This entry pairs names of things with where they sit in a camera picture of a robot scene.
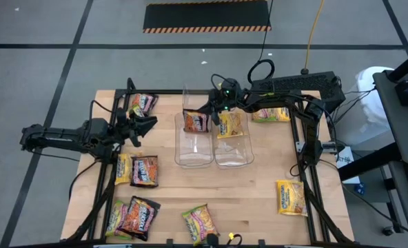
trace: black stand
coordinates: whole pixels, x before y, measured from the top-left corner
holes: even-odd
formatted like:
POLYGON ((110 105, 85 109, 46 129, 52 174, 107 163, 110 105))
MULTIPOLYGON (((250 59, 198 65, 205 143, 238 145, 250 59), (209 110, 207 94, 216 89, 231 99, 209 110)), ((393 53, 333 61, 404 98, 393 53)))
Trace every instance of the black stand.
POLYGON ((391 161, 400 161, 402 156, 398 150, 397 143, 392 143, 369 155, 364 156, 348 165, 339 168, 340 180, 344 181, 359 176, 372 169, 379 168, 391 161))

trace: floor mat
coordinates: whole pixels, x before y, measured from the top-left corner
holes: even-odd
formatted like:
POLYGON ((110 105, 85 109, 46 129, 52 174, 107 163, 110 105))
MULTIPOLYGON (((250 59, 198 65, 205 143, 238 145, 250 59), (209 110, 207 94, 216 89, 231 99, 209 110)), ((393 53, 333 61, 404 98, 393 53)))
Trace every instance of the floor mat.
POLYGON ((271 30, 265 0, 205 3, 151 3, 146 6, 143 32, 258 32, 271 30))

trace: food package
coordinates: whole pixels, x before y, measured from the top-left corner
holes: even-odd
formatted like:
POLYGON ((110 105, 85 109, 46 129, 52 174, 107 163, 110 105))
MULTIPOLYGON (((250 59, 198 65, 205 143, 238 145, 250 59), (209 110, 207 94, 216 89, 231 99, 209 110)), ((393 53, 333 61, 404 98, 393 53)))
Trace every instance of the food package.
POLYGON ((278 212, 287 215, 307 215, 303 183, 292 180, 277 180, 278 212))
POLYGON ((160 207, 161 205, 156 202, 133 196, 126 217, 118 230, 147 241, 150 225, 160 207))
POLYGON ((135 94, 132 99, 132 108, 135 105, 138 105, 141 108, 141 111, 148 115, 152 108, 155 106, 158 96, 155 94, 135 94))
POLYGON ((126 214, 128 214, 129 206, 121 202, 120 200, 116 201, 114 204, 114 208, 111 211, 110 219, 108 228, 106 229, 105 235, 107 237, 110 236, 118 236, 122 239, 130 240, 132 239, 131 235, 126 234, 117 228, 123 223, 126 214))
POLYGON ((204 243, 208 234, 219 235, 210 217, 207 204, 195 207, 192 210, 182 213, 182 215, 189 229, 194 246, 204 243))
POLYGON ((228 138, 243 135, 240 112, 219 114, 218 138, 228 138))
POLYGON ((141 152, 136 154, 119 154, 119 159, 116 163, 115 185, 130 182, 130 174, 132 172, 131 158, 141 155, 143 155, 141 152))
POLYGON ((135 113, 138 117, 144 117, 143 110, 141 110, 140 105, 138 104, 132 106, 132 108, 129 110, 129 115, 131 113, 135 113))
POLYGON ((289 112, 286 107, 261 109, 252 114, 253 121, 289 121, 289 112))
POLYGON ((209 132, 209 116, 192 110, 183 110, 184 132, 209 132))
POLYGON ((158 156, 132 158, 130 184, 135 187, 158 187, 158 156))

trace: desk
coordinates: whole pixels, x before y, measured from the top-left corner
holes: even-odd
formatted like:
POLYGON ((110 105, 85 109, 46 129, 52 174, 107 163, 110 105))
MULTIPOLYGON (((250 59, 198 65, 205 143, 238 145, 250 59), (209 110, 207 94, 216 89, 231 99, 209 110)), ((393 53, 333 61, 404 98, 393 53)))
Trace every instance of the desk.
MULTIPOLYGON (((304 92, 319 97, 318 92, 304 92)), ((96 100, 111 107, 114 91, 98 91, 96 100)), ((249 122, 254 162, 244 168, 219 169, 215 162, 205 169, 183 169, 174 161, 175 114, 182 111, 182 95, 160 95, 152 111, 158 123, 140 138, 142 146, 135 148, 129 141, 122 152, 142 151, 159 157, 159 187, 141 189, 120 184, 115 187, 114 200, 128 203, 133 195, 156 201, 161 209, 149 232, 148 243, 165 244, 172 238, 176 244, 191 244, 189 232, 181 213, 208 203, 210 213, 221 233, 220 243, 226 243, 228 233, 240 233, 243 244, 268 245, 310 243, 307 221, 301 216, 277 214, 277 179, 294 179, 289 169, 296 163, 292 129, 289 123, 249 122)), ((93 117, 109 119, 109 113, 94 106, 93 117)), ((325 117, 320 124, 320 140, 329 141, 325 117)), ((334 156, 323 154, 322 159, 335 163, 334 156)), ((81 155, 78 172, 92 163, 90 155, 81 155)), ((62 238, 70 236, 92 208, 100 165, 94 166, 74 184, 68 206, 62 238)), ((325 211, 344 235, 354 239, 338 172, 320 162, 317 166, 325 211)), ((97 219, 95 238, 100 238, 103 210, 97 219)), ((317 239, 321 240, 318 215, 313 214, 317 239)), ((108 242, 129 242, 108 238, 108 242)))

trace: yellow cable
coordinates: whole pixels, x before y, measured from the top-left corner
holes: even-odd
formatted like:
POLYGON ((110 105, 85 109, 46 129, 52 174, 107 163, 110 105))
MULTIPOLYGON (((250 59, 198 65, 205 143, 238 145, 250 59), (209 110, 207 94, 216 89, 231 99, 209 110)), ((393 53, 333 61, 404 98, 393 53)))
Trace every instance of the yellow cable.
POLYGON ((304 67, 304 69, 307 69, 308 59, 309 59, 309 47, 310 47, 311 44, 312 44, 313 31, 314 31, 314 28, 316 27, 317 20, 319 20, 320 12, 322 12, 322 7, 323 7, 323 3, 324 3, 324 2, 325 2, 325 0, 322 0, 322 1, 320 2, 320 7, 319 7, 319 10, 317 11, 316 19, 314 19, 312 31, 309 33, 308 47, 307 47, 307 56, 305 57, 305 67, 304 67))

